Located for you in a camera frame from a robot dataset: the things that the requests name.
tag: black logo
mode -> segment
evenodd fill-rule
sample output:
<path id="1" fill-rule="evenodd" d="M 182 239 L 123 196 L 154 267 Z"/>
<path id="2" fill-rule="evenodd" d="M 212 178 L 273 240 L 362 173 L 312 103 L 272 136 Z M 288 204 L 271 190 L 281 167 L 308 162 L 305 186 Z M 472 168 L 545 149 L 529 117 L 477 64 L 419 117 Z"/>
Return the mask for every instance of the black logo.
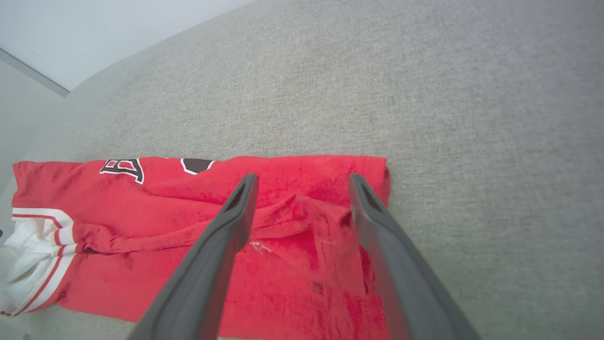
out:
<path id="1" fill-rule="evenodd" d="M 110 159 L 101 169 L 101 174 L 126 174 L 135 178 L 135 182 L 142 184 L 145 174 L 138 159 Z"/>
<path id="2" fill-rule="evenodd" d="M 193 158 L 183 158 L 181 159 L 182 168 L 184 171 L 191 175 L 196 175 L 203 170 L 207 170 L 212 167 L 214 163 L 213 160 L 207 159 L 193 159 Z"/>

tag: red stripe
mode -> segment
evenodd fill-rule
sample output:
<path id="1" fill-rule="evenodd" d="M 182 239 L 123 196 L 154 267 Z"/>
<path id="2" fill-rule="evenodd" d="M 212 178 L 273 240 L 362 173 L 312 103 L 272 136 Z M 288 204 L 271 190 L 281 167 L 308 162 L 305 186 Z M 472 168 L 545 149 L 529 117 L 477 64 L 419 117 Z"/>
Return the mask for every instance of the red stripe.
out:
<path id="1" fill-rule="evenodd" d="M 50 274 L 48 275 L 48 277 L 46 277 L 46 280 L 44 281 L 44 283 L 40 286 L 40 289 L 38 289 L 38 291 L 36 292 L 36 294 L 34 295 L 33 298 L 31 298 L 30 302 L 28 302 L 25 307 L 23 307 L 23 309 L 21 310 L 21 312 L 23 312 L 24 310 L 27 309 L 27 307 L 29 307 L 31 305 L 32 302 L 34 302 L 38 296 L 40 296 L 40 294 L 42 293 L 42 291 L 44 290 L 44 288 L 46 288 L 46 286 L 48 285 L 48 282 L 50 281 L 50 278 L 53 277 L 54 273 L 57 271 L 57 268 L 59 267 L 59 263 L 61 262 L 61 258 L 63 257 L 63 249 L 65 248 L 65 246 L 62 246 L 61 248 L 59 248 L 59 256 L 57 257 L 57 262 L 54 264 L 53 269 L 51 270 Z"/>
<path id="2" fill-rule="evenodd" d="M 46 215 L 25 215 L 25 214 L 13 214 L 13 217 L 31 217 L 31 218 L 46 218 L 49 220 L 52 220 L 54 222 L 54 225 L 57 226 L 59 229 L 61 229 L 63 226 L 61 226 L 61 224 L 59 223 L 59 221 L 57 221 L 56 218 L 54 218 L 54 216 L 46 216 Z M 54 242 L 60 246 L 61 242 L 59 241 L 59 233 L 55 232 L 54 233 Z"/>

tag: white stripe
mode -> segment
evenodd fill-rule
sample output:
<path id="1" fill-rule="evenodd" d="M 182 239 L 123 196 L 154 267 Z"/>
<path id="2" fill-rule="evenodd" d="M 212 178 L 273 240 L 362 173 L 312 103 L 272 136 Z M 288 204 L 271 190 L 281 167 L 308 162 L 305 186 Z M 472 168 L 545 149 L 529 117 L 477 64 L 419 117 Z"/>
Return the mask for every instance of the white stripe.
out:
<path id="1" fill-rule="evenodd" d="M 21 305 L 19 305 L 19 308 L 17 308 L 14 311 L 14 313 L 11 314 L 11 316 L 9 318 L 14 318 L 15 316 L 19 315 L 21 310 L 25 307 L 25 305 L 28 302 L 30 302 L 30 300 L 34 297 L 34 295 L 37 293 L 37 291 L 40 289 L 40 287 L 42 287 L 42 284 L 44 283 L 44 281 L 46 281 L 46 278 L 50 275 L 50 272 L 53 271 L 54 265 L 57 263 L 58 259 L 59 259 L 58 257 L 53 258 L 53 260 L 50 262 L 50 266 L 48 266 L 48 268 L 46 268 L 46 272 L 44 273 L 44 276 L 40 279 L 40 281 L 38 281 L 38 283 L 36 283 L 36 285 L 34 286 L 34 289 L 31 290 L 29 295 L 27 295 L 27 298 L 25 300 L 23 300 Z"/>
<path id="2" fill-rule="evenodd" d="M 13 215 L 35 215 L 41 217 L 13 217 L 14 220 L 27 220 L 27 219 L 35 219 L 35 218 L 46 218 L 44 222 L 44 227 L 54 227 L 59 229 L 59 226 L 54 225 L 54 221 L 50 219 L 50 217 L 54 217 L 57 222 L 61 225 L 61 228 L 55 232 L 59 233 L 59 241 L 62 244 L 68 244 L 65 246 L 63 250 L 63 256 L 60 258 L 59 265 L 57 266 L 56 271 L 53 273 L 50 280 L 48 280 L 48 284 L 43 288 L 40 292 L 40 295 L 27 307 L 25 312 L 33 310 L 41 306 L 44 302 L 46 302 L 50 296 L 57 290 L 69 264 L 73 260 L 76 255 L 76 242 L 73 237 L 73 219 L 69 217 L 64 211 L 60 209 L 47 209 L 47 208 L 13 208 Z M 54 232 L 50 233 L 52 237 L 49 237 L 49 242 L 54 246 Z M 31 292 L 27 295 L 27 298 L 19 305 L 19 308 L 12 313 L 11 318 L 17 316 L 21 312 L 23 312 L 24 307 L 29 303 L 29 301 L 34 297 L 34 295 L 40 290 L 44 282 L 47 280 L 50 273 L 53 271 L 54 266 L 56 265 L 59 257 L 57 257 L 58 247 L 55 252 L 53 252 L 53 259 L 50 262 L 50 265 L 44 272 L 42 278 L 36 283 Z"/>
<path id="3" fill-rule="evenodd" d="M 54 217 L 61 225 L 59 230 L 59 241 L 61 244 L 75 244 L 73 234 L 74 220 L 60 209 L 48 208 L 13 208 L 13 215 L 40 215 Z M 13 217 L 14 220 L 24 219 L 28 217 Z"/>
<path id="4" fill-rule="evenodd" d="M 54 272 L 53 277 L 50 278 L 50 280 L 48 281 L 48 284 L 46 285 L 46 287 L 44 287 L 42 293 L 40 293 L 40 295 L 38 295 L 38 297 L 34 300 L 34 302 L 32 302 L 30 304 L 30 306 L 24 310 L 24 312 L 27 313 L 30 310 L 34 310 L 34 309 L 40 307 L 46 301 L 48 301 L 48 299 L 50 299 L 50 296 L 55 292 L 55 290 L 57 290 L 57 288 L 59 288 L 59 284 L 61 283 L 63 276 L 65 276 L 65 272 L 67 272 L 67 268 L 71 264 L 71 261 L 74 259 L 74 257 L 75 257 L 74 253 L 63 255 L 63 257 L 61 257 L 59 266 L 57 267 L 57 270 Z"/>

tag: gray couch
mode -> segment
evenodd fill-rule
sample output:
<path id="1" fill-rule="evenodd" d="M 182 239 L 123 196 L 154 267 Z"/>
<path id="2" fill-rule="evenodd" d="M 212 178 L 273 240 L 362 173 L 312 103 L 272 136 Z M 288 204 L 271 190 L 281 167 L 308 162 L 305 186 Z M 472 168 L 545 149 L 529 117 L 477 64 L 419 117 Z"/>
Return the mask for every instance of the gray couch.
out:
<path id="1" fill-rule="evenodd" d="M 603 17 L 597 0 L 261 0 L 92 76 L 26 159 L 388 157 L 391 212 L 484 339 L 601 339 Z M 132 328 L 56 306 L 11 322 Z"/>

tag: basketball jersey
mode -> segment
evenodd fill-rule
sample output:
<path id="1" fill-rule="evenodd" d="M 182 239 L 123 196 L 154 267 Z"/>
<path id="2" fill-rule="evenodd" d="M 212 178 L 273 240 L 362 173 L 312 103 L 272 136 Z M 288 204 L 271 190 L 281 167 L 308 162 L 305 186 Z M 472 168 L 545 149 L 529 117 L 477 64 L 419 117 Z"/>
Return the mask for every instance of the basketball jersey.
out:
<path id="1" fill-rule="evenodd" d="M 0 248 L 3 314 L 57 303 L 136 322 L 241 178 L 259 189 L 219 334 L 386 339 L 368 254 L 351 224 L 348 176 L 387 204 L 385 159 L 305 156 L 13 165 L 15 232 Z"/>

